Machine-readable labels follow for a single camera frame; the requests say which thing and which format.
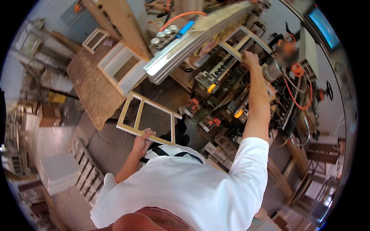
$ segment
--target black pants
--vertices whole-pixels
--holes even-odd
[[[181,146],[186,146],[187,143],[184,141],[184,134],[186,131],[186,124],[185,124],[185,115],[182,116],[182,119],[177,121],[177,124],[175,125],[175,140],[176,144],[181,145]],[[159,138],[171,141],[171,131],[167,132],[167,134],[164,134],[160,136]],[[152,143],[151,146],[149,146],[148,150],[151,150],[154,147],[160,146],[162,144],[160,143]]]

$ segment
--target blue handle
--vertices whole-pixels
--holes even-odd
[[[187,32],[190,27],[192,27],[192,25],[194,24],[194,21],[189,21],[180,31],[179,31],[179,34],[176,35],[176,38],[180,38],[183,34],[185,34],[185,32]]]

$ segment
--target hand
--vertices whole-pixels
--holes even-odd
[[[254,69],[256,67],[260,67],[258,55],[250,51],[243,51],[242,55],[243,55],[243,62],[242,62],[243,67],[247,68],[248,70]]]
[[[143,130],[144,135],[137,136],[134,141],[134,146],[132,147],[131,153],[137,155],[139,159],[148,151],[149,146],[153,143],[153,141],[147,140],[150,135],[155,136],[156,132],[153,132],[150,128]]]

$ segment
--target yellow clamp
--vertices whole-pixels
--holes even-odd
[[[239,118],[243,114],[243,111],[240,109],[238,113],[234,116],[235,118]]]
[[[207,92],[208,92],[208,93],[211,93],[215,87],[216,87],[216,84],[212,84],[212,85],[207,89]]]

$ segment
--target white t-shirt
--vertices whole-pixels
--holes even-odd
[[[95,207],[90,211],[97,228],[143,207],[167,209],[197,231],[248,229],[261,207],[267,184],[269,144],[260,138],[244,139],[229,174],[202,164],[180,145],[160,146],[170,156],[148,151],[147,164],[117,184],[107,173]]]

